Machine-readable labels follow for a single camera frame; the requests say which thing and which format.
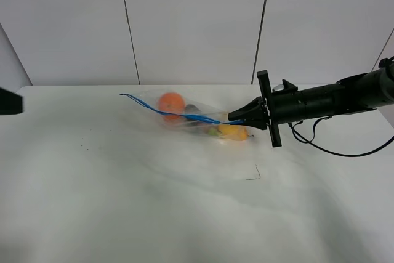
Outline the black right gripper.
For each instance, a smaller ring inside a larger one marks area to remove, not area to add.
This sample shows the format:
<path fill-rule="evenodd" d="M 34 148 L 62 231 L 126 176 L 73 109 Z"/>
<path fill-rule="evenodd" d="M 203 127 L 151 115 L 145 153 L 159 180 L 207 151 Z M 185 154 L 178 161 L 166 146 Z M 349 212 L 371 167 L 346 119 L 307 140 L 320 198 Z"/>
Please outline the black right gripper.
<path fill-rule="evenodd" d="M 244 107 L 230 112 L 229 121 L 243 121 L 243 126 L 253 127 L 270 132 L 272 147 L 281 147 L 279 125 L 292 123 L 299 120 L 298 87 L 283 79 L 281 89 L 271 89 L 268 71 L 262 70 L 257 73 L 262 97 L 256 97 Z M 266 112 L 266 120 L 263 120 L 263 103 Z"/>

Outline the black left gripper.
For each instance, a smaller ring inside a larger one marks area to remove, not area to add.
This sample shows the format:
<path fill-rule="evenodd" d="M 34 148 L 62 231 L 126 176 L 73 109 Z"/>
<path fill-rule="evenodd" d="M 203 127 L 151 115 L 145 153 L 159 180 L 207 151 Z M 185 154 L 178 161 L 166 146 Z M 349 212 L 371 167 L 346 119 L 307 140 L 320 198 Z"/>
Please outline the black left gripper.
<path fill-rule="evenodd" d="M 17 115 L 23 111 L 23 97 L 0 88 L 0 115 Z"/>

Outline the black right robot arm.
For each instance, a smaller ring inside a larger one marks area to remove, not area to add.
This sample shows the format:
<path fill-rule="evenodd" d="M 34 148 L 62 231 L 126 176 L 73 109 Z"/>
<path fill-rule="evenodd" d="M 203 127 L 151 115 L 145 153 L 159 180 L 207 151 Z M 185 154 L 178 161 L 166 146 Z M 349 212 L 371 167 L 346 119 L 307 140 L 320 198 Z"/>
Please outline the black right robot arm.
<path fill-rule="evenodd" d="M 273 147 L 281 146 L 281 124 L 362 113 L 393 104 L 392 58 L 382 59 L 375 71 L 304 90 L 285 79 L 271 88 L 266 70 L 258 72 L 257 79 L 261 95 L 229 113 L 228 120 L 269 130 Z"/>

